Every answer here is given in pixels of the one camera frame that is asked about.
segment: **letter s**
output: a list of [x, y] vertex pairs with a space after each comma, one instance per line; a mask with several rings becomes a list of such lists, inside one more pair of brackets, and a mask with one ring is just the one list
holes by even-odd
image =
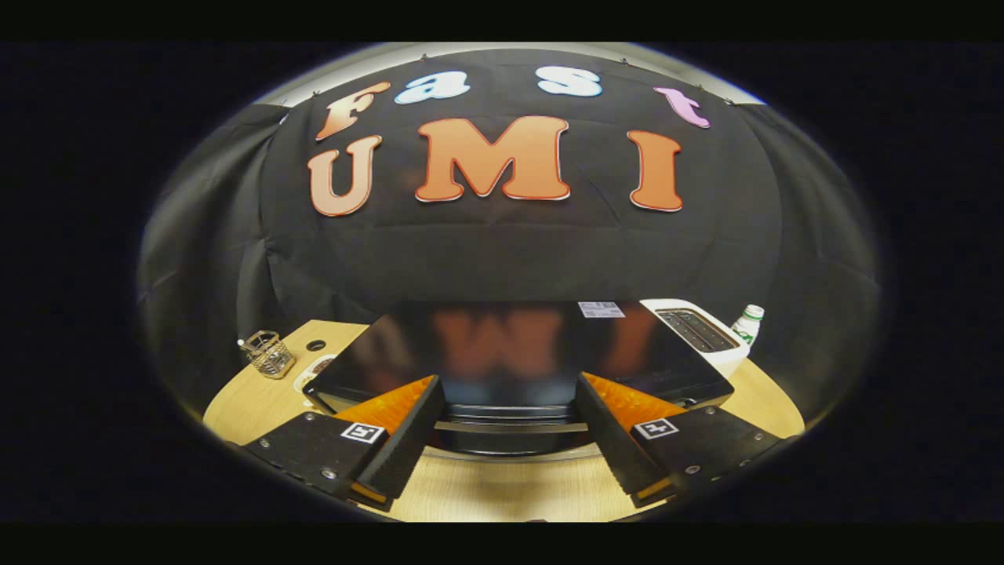
[[583, 68], [567, 66], [541, 66], [537, 76], [543, 78], [537, 85], [551, 94], [571, 94], [573, 96], [595, 96], [603, 91], [598, 84], [599, 76]]

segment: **white letter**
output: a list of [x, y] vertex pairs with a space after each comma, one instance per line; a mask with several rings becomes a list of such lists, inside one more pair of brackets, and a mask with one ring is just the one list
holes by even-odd
[[398, 103], [415, 103], [429, 98], [452, 98], [471, 89], [464, 83], [467, 73], [460, 70], [437, 72], [416, 78], [405, 85], [408, 89], [398, 94], [394, 101]]
[[582, 68], [567, 66], [541, 66], [537, 76], [543, 78], [537, 85], [545, 92], [552, 94], [571, 94], [573, 96], [595, 96], [603, 91], [597, 84], [599, 77]]

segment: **pink letter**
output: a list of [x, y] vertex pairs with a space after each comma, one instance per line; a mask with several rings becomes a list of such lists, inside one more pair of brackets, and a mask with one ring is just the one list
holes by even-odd
[[680, 90], [675, 88], [660, 88], [657, 86], [656, 91], [666, 94], [666, 99], [670, 100], [670, 105], [673, 106], [673, 110], [684, 119], [694, 123], [698, 127], [704, 127], [705, 129], [711, 126], [711, 121], [708, 121], [694, 112], [694, 108], [701, 107], [701, 104], [685, 96]]

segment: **label sticker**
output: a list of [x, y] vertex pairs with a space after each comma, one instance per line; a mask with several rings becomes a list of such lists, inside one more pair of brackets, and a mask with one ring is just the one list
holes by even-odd
[[383, 433], [384, 429], [379, 426], [367, 426], [356, 422], [348, 427], [348, 430], [345, 432], [342, 432], [341, 437], [361, 442], [363, 444], [372, 444], [373, 442], [376, 442], [376, 439], [380, 438], [380, 435]]
[[624, 313], [617, 308], [617, 303], [578, 303], [582, 316], [586, 318], [623, 318]]
[[644, 436], [646, 440], [655, 440], [657, 438], [662, 438], [664, 436], [680, 432], [677, 427], [673, 426], [673, 422], [666, 418], [659, 418], [658, 420], [652, 420], [651, 422], [636, 425], [635, 430], [641, 432], [642, 436]]

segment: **wooden table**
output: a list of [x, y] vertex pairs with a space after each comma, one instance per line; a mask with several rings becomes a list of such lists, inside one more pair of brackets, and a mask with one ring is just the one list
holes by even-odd
[[[322, 355], [340, 353], [366, 326], [311, 320], [283, 338], [295, 364], [282, 379], [267, 379], [248, 365], [216, 395], [203, 422], [223, 440], [244, 446], [304, 411], [322, 413], [294, 380]], [[320, 351], [307, 343], [324, 340]], [[790, 398], [751, 361], [729, 378], [735, 393], [722, 408], [781, 438], [805, 431]], [[491, 460], [427, 447], [390, 513], [406, 522], [605, 522], [665, 504], [636, 509], [595, 444], [518, 460]]]

